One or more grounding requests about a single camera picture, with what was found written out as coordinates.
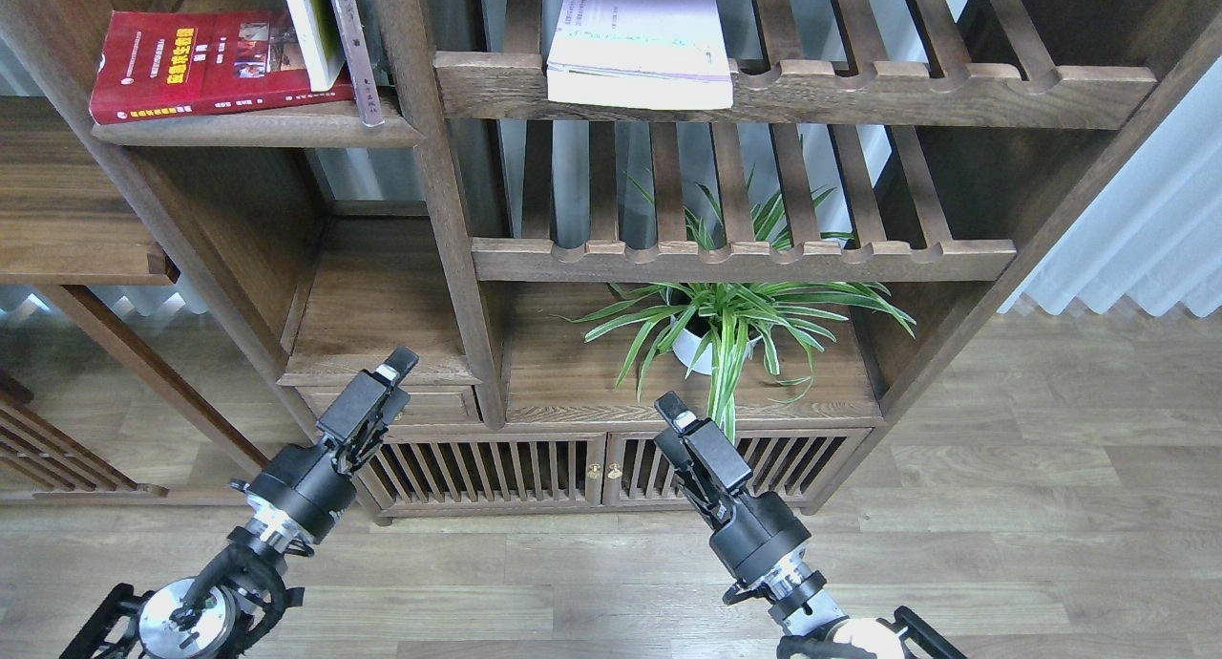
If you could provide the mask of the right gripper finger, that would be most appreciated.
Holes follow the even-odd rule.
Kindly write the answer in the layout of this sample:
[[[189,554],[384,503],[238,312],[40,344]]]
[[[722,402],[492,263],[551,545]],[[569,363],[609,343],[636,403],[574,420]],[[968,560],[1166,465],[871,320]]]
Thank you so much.
[[[667,428],[655,444],[690,496],[728,496],[745,490],[752,469],[716,423],[699,419],[684,400],[668,391],[655,399]]]

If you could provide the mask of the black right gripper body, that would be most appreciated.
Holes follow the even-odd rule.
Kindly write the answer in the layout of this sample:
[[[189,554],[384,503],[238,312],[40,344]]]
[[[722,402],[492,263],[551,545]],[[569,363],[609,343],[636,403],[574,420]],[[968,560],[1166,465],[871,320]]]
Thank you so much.
[[[755,588],[759,578],[811,536],[776,493],[752,495],[749,479],[745,490],[734,495],[686,493],[686,498],[712,529],[708,545],[742,588]]]

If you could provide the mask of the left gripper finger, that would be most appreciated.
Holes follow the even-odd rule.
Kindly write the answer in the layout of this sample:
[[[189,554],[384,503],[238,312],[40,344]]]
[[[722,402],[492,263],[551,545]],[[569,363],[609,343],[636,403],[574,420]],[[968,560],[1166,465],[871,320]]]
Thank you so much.
[[[324,436],[345,447],[375,447],[393,421],[411,403],[411,394],[400,388],[403,377],[418,363],[418,355],[397,347],[374,370],[362,370],[316,421]]]

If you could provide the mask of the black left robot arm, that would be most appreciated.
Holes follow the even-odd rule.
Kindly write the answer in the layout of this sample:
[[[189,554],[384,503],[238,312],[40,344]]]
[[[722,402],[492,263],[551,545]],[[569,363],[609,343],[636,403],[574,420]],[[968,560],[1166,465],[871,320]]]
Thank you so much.
[[[303,602],[301,588],[284,584],[286,556],[312,556],[353,503],[356,473],[411,401],[400,384],[415,362],[400,347],[358,372],[318,421],[315,444],[284,446],[254,480],[231,480],[253,515],[200,573],[141,595],[115,584],[64,655],[125,658],[139,648],[149,658],[236,658],[262,641]]]

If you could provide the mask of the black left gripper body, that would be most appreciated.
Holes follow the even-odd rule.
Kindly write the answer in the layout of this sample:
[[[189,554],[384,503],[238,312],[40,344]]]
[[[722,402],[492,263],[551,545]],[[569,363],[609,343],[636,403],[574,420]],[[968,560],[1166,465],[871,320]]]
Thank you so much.
[[[345,447],[323,434],[310,447],[284,446],[253,483],[230,480],[254,511],[244,529],[266,545],[319,544],[356,499],[352,476],[381,441]]]

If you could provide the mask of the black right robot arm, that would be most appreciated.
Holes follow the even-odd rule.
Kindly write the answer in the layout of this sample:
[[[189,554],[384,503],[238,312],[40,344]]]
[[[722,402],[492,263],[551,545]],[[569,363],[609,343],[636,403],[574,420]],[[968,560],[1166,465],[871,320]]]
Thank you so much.
[[[711,528],[708,545],[734,580],[722,602],[769,602],[769,616],[783,631],[778,658],[912,658],[909,642],[931,658],[964,655],[908,606],[896,608],[892,620],[847,615],[822,575],[807,565],[807,525],[778,494],[752,493],[752,469],[723,430],[699,419],[672,391],[656,399],[655,408],[668,425],[655,443]]]

